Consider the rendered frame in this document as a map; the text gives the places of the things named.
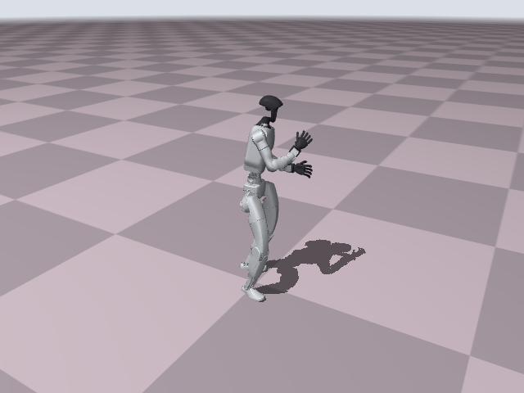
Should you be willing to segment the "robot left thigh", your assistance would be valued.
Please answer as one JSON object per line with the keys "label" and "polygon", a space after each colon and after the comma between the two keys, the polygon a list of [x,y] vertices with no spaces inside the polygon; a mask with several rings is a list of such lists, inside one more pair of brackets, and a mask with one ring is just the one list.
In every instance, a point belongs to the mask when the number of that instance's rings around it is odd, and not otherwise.
{"label": "robot left thigh", "polygon": [[262,206],[264,208],[269,237],[273,234],[278,221],[278,195],[273,183],[265,181],[266,188],[264,192]]}

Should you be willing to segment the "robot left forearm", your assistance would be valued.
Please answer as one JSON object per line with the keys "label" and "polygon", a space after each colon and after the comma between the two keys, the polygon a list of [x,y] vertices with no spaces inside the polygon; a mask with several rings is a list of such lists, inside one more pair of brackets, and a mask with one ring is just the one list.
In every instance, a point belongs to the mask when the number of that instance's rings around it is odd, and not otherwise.
{"label": "robot left forearm", "polygon": [[[272,153],[272,157],[273,159],[277,159],[277,157]],[[291,172],[291,165],[288,165],[286,168],[284,169],[279,169],[279,171],[286,171],[286,172]]]}

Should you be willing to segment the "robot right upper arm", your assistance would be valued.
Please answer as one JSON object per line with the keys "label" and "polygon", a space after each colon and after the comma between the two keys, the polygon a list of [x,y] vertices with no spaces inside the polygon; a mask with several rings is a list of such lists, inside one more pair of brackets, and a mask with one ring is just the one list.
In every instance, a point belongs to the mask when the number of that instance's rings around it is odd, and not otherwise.
{"label": "robot right upper arm", "polygon": [[258,129],[255,132],[252,133],[251,139],[253,143],[257,146],[258,150],[260,151],[260,155],[262,159],[264,160],[264,163],[266,165],[266,168],[270,172],[274,172],[277,169],[275,169],[272,166],[273,159],[271,149],[267,143],[267,138],[263,130]]}

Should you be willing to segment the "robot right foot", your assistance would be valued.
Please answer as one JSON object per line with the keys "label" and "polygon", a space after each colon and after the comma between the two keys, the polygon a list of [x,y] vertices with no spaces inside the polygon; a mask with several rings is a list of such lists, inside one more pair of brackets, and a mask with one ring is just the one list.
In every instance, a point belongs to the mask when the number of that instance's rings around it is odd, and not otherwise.
{"label": "robot right foot", "polygon": [[245,286],[242,287],[242,291],[246,293],[252,300],[261,301],[265,299],[264,294],[258,292],[254,287],[250,288],[248,291],[249,287],[246,290],[246,288],[244,288]]}

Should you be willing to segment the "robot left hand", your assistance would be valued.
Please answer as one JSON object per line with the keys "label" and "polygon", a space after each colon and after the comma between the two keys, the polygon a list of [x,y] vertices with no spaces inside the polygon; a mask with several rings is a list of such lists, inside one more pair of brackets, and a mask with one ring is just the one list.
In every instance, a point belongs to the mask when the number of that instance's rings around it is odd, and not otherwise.
{"label": "robot left hand", "polygon": [[[311,172],[313,171],[313,170],[311,169],[312,166],[311,166],[311,165],[304,165],[304,163],[307,163],[307,161],[304,160],[304,161],[302,161],[301,163],[297,163],[296,165],[290,163],[289,165],[291,165],[291,172],[289,172],[289,173],[297,172],[297,173],[300,174],[300,175],[305,175],[305,176],[307,176],[307,177],[310,178],[310,175],[312,174]],[[306,167],[310,167],[310,168],[306,168]],[[307,169],[307,170],[310,170],[310,172],[307,171],[306,169]],[[307,173],[307,174],[305,174],[305,173]],[[308,174],[310,174],[310,175],[308,175]]]}

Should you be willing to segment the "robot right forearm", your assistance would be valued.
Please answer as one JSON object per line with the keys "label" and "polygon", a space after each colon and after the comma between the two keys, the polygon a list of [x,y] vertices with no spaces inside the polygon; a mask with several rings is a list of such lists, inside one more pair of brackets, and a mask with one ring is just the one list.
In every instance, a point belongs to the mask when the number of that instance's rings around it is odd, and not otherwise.
{"label": "robot right forearm", "polygon": [[275,169],[284,169],[284,168],[287,167],[287,165],[289,165],[290,163],[292,163],[296,159],[296,156],[298,155],[298,153],[299,153],[299,151],[296,150],[295,148],[293,148],[285,156],[279,157],[276,160],[273,160],[272,166]]}

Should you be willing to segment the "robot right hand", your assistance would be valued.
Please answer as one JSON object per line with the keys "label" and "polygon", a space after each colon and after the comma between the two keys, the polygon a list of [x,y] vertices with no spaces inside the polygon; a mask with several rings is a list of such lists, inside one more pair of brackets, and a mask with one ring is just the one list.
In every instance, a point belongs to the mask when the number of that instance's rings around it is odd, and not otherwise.
{"label": "robot right hand", "polygon": [[[301,152],[301,149],[305,148],[308,146],[308,144],[313,140],[312,138],[309,140],[310,138],[310,135],[307,137],[308,133],[306,133],[306,135],[304,136],[305,134],[305,131],[303,131],[303,133],[301,134],[301,136],[298,138],[299,136],[299,132],[296,132],[296,141],[295,141],[295,144],[291,149],[290,151],[295,148],[296,150],[299,151],[298,155],[300,154]],[[304,136],[304,137],[303,137]],[[307,137],[307,139],[305,139]],[[308,141],[309,140],[309,141]],[[307,142],[308,141],[308,142]],[[289,152],[290,152],[289,151]],[[298,156],[297,155],[297,156]]]}

